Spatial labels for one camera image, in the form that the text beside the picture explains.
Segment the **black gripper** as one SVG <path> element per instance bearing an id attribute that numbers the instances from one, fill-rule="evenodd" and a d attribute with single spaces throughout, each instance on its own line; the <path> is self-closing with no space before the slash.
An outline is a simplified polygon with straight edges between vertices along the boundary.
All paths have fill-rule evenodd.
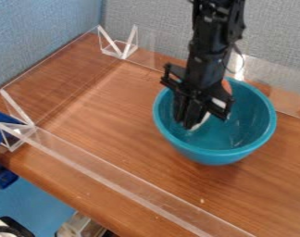
<path id="1" fill-rule="evenodd" d="M 161 84 L 174 93 L 174 118 L 185 123 L 187 130 L 195 130 L 207 113 L 219 120 L 226 120 L 234 104 L 233 94 L 225 91 L 222 80 L 226 59 L 199 58 L 190 53 L 186 67 L 167 63 L 161 77 Z M 225 109 L 211 103 L 211 98 L 226 103 Z"/>

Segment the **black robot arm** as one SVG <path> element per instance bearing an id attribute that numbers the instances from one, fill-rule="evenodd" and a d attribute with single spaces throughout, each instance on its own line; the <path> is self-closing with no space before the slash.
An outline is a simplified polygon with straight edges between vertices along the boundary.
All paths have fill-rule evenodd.
<path id="1" fill-rule="evenodd" d="M 163 66 L 161 84 L 174 93 L 174 120 L 194 130 L 210 116 L 225 120 L 234 97 L 225 71 L 245 30 L 245 0 L 189 0 L 193 5 L 189 58 L 185 67 Z"/>

